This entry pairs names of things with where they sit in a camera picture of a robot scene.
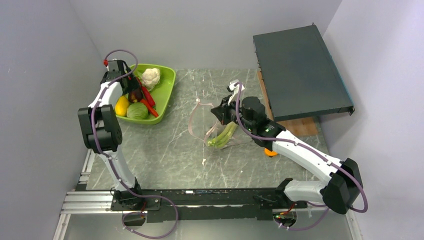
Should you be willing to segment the clear zip top bag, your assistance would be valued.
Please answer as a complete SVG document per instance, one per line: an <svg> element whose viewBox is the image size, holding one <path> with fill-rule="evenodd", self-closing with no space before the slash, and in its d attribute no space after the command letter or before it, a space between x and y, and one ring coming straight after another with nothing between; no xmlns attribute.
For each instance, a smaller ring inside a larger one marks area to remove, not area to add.
<svg viewBox="0 0 424 240"><path fill-rule="evenodd" d="M195 99L195 106L192 109L188 119L188 132L189 134L202 141L204 145L207 145L207 141L217 137L225 128L226 125L221 125L217 118L211 113L211 109L218 105L217 100L208 100L197 97ZM223 148L214 149L225 149L232 146L247 144L251 139L244 134L244 132L238 126L230 139L230 141Z"/></svg>

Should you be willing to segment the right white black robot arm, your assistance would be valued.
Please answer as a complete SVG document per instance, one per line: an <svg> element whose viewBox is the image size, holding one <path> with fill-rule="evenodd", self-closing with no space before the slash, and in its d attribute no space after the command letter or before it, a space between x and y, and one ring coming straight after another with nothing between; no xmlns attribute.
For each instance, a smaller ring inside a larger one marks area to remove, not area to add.
<svg viewBox="0 0 424 240"><path fill-rule="evenodd" d="M280 207L301 201L321 203L343 215L349 210L368 210L358 164L350 158L331 157L300 140L269 119L257 97L230 101L227 96L210 111L222 125L237 124L258 146L288 157L317 177L316 181L285 179L276 188L275 200Z"/></svg>

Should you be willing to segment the dark purple onion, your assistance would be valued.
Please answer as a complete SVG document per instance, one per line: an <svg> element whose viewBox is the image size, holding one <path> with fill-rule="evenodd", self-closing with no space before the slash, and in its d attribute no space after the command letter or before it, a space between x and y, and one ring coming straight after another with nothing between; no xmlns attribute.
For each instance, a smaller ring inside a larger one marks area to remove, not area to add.
<svg viewBox="0 0 424 240"><path fill-rule="evenodd" d="M127 97L128 101L132 104L140 102L143 98L144 96L141 89L131 91Z"/></svg>

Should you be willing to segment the orange carrot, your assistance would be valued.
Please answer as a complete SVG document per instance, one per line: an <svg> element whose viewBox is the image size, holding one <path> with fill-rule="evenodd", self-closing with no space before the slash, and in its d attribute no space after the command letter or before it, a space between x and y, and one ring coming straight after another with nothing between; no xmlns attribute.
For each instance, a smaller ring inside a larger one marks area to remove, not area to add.
<svg viewBox="0 0 424 240"><path fill-rule="evenodd" d="M155 118L157 118L159 116L159 114L156 112L156 110L148 103L148 101L146 99L143 98L143 99L140 100L140 102L143 103L146 106L148 112L152 116L154 116Z"/></svg>

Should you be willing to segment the red chili pepper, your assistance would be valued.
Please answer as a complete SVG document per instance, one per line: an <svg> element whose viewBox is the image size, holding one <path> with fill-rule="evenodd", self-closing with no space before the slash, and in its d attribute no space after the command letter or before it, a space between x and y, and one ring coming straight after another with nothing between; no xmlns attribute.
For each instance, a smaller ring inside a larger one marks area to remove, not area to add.
<svg viewBox="0 0 424 240"><path fill-rule="evenodd" d="M140 85L140 89L141 89L141 92L143 94L144 99L148 102L148 104L151 107L155 107L156 103L155 103L153 97L151 96L149 90L142 84L142 81L138 77L136 77L136 79L137 79L137 81Z"/></svg>

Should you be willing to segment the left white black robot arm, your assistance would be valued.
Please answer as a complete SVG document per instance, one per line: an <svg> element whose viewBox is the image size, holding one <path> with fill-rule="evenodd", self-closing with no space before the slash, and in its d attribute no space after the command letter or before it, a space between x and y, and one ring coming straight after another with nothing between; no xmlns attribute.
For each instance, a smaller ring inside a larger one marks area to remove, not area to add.
<svg viewBox="0 0 424 240"><path fill-rule="evenodd" d="M122 86L117 80L104 82L93 102L80 108L77 116L83 142L105 163L118 193L117 199L124 196L124 204L137 210L143 205L144 196L120 147L123 134L114 109L122 95Z"/></svg>

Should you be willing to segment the green cabbage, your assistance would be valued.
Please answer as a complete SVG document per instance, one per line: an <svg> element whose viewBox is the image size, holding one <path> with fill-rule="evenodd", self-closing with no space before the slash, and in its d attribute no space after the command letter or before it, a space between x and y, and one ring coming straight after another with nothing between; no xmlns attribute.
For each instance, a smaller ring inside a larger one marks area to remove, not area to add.
<svg viewBox="0 0 424 240"><path fill-rule="evenodd" d="M126 111L126 116L130 119L144 120L148 115L148 108L141 102L132 103Z"/></svg>

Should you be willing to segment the yellow bell pepper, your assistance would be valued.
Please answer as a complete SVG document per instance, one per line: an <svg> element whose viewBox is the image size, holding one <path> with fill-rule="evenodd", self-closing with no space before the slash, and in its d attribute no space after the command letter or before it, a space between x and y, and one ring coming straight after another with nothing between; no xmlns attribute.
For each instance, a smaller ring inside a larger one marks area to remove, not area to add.
<svg viewBox="0 0 424 240"><path fill-rule="evenodd" d="M121 96L115 104L115 114L121 117L127 116L128 107L131 105L125 96Z"/></svg>

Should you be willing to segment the green celery stalk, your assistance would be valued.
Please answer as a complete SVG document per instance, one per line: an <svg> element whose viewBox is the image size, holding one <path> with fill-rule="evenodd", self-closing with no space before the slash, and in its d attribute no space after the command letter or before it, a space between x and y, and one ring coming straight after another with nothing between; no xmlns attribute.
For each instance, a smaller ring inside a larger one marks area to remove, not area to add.
<svg viewBox="0 0 424 240"><path fill-rule="evenodd" d="M219 149L223 148L230 141L237 127L238 125L236 123L230 122L218 136L207 141L207 146Z"/></svg>

